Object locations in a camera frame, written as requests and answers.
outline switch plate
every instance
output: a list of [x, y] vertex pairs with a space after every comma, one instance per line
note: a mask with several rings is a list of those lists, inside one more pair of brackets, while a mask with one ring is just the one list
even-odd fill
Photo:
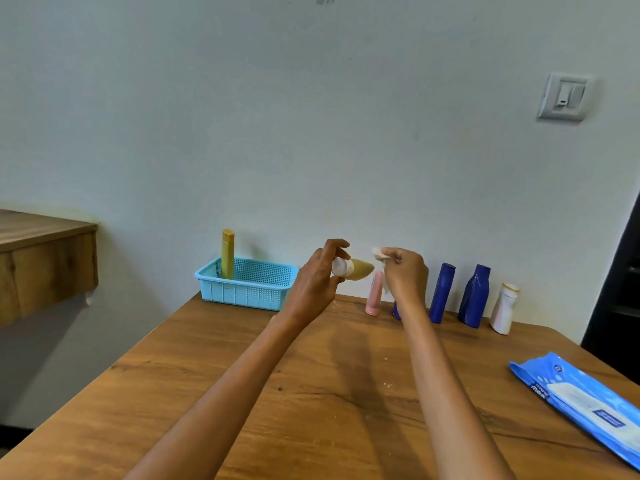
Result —
[[542, 94], [539, 119], [582, 121], [591, 108], [596, 78], [552, 72]]

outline turquoise basket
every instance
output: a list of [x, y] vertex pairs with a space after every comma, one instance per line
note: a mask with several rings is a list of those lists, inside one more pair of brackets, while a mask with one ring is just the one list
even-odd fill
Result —
[[202, 299], [279, 311], [298, 275], [298, 268], [286, 264], [235, 258], [234, 279], [220, 278], [222, 258], [196, 271]]

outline basket rim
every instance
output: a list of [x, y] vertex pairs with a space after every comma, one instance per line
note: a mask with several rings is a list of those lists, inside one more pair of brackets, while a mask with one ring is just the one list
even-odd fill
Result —
[[224, 278], [216, 278], [213, 276], [205, 276], [202, 274], [202, 272], [206, 268], [214, 264], [216, 261], [220, 261], [221, 259], [222, 257], [217, 257], [213, 259], [213, 261], [206, 263], [204, 266], [202, 266], [199, 270], [195, 272], [195, 277], [203, 281], [213, 281], [216, 283], [228, 283], [230, 285], [249, 286], [251, 288], [268, 289], [268, 290], [275, 290], [275, 291], [286, 291], [291, 289], [291, 287], [293, 286], [293, 282], [296, 281], [296, 277], [298, 276], [298, 272], [299, 272], [299, 268], [297, 266], [293, 266], [292, 264], [283, 264], [283, 263], [271, 262], [271, 261], [261, 261], [260, 259], [243, 258], [240, 256], [235, 256], [234, 259], [242, 259], [244, 261], [253, 261], [253, 262], [259, 262], [259, 263], [265, 263], [265, 264], [276, 264], [277, 266], [289, 267], [291, 268], [291, 273], [292, 273], [291, 284], [289, 286], [270, 285], [268, 283], [256, 283], [252, 281], [226, 280]]

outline pink bottle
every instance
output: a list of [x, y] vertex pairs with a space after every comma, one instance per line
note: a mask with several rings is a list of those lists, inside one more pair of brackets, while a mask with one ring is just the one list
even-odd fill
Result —
[[373, 276], [371, 291], [367, 299], [367, 306], [364, 311], [367, 315], [377, 317], [380, 311], [380, 299], [382, 298], [382, 284], [385, 281], [385, 274], [382, 271], [377, 272]]

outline wooden tabletop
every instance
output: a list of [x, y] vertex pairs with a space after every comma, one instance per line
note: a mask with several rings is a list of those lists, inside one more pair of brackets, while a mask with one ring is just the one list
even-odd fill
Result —
[[0, 209], [0, 252], [95, 230], [96, 224]]
[[[120, 479], [245, 350], [271, 313], [199, 296], [0, 460], [0, 479]], [[508, 369], [553, 351], [640, 405], [640, 387], [546, 327], [437, 331], [524, 479], [638, 479]], [[219, 479], [435, 479], [402, 324], [339, 299], [277, 366]]]

